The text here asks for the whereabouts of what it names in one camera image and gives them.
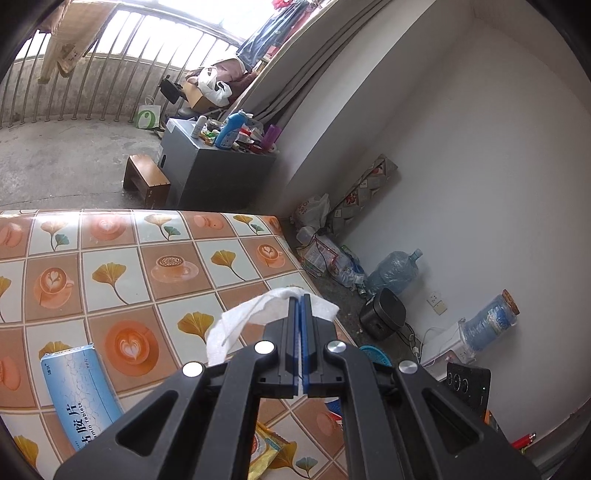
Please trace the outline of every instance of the trash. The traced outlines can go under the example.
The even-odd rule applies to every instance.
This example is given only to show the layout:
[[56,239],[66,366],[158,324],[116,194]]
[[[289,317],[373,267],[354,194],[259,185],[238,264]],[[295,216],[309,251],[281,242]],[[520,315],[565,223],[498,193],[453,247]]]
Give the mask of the trash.
[[343,252],[328,236],[319,235],[311,226],[305,226],[296,238],[304,245],[300,248],[302,266],[314,277],[328,273],[342,286],[351,290],[363,289],[366,275],[358,268],[351,257]]
[[325,193],[322,197],[313,196],[302,203],[291,215],[292,223],[295,223],[297,229],[304,226],[311,226],[314,231],[324,227],[326,215],[330,210],[329,194]]
[[145,105],[140,105],[135,115],[135,126],[142,130],[156,128],[160,122],[160,105],[154,104],[154,97],[147,96]]

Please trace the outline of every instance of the black electronic device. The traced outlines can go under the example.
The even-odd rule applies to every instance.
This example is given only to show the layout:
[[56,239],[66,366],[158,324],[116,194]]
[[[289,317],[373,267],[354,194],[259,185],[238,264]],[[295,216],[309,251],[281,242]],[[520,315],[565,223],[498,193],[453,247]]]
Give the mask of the black electronic device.
[[445,385],[484,420],[491,389],[490,370],[449,362]]
[[388,288],[382,288],[359,312],[359,322],[376,340],[384,340],[404,326],[406,308]]

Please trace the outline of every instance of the hanging clothes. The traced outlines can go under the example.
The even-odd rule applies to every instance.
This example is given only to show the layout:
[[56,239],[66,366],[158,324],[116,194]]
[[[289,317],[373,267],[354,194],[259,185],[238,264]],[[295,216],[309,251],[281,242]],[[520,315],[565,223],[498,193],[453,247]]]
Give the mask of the hanging clothes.
[[310,7],[308,0],[298,0],[281,9],[279,14],[270,18],[255,34],[246,40],[236,54],[248,70],[265,56],[273,45],[281,47],[291,32],[292,27]]
[[61,76],[70,76],[116,6],[114,2],[71,3],[49,39],[37,82],[48,83],[56,68]]

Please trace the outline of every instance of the balcony railing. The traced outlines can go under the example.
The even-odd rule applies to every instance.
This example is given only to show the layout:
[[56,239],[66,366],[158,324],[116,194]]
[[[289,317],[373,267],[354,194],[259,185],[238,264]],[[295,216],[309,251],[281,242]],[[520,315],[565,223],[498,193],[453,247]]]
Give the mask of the balcony railing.
[[119,4],[106,28],[68,78],[55,71],[38,84],[49,34],[37,32],[23,46],[0,86],[0,128],[52,118],[107,117],[134,121],[138,105],[153,97],[161,116],[178,105],[158,90],[166,75],[179,82],[187,71],[235,52],[241,39],[181,14]]

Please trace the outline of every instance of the concrete floor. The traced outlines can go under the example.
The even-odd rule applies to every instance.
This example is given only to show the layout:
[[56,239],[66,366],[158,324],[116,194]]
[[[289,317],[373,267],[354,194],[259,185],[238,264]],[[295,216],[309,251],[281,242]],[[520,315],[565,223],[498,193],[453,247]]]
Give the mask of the concrete floor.
[[127,156],[160,139],[123,122],[37,121],[0,129],[0,210],[139,208],[123,191]]

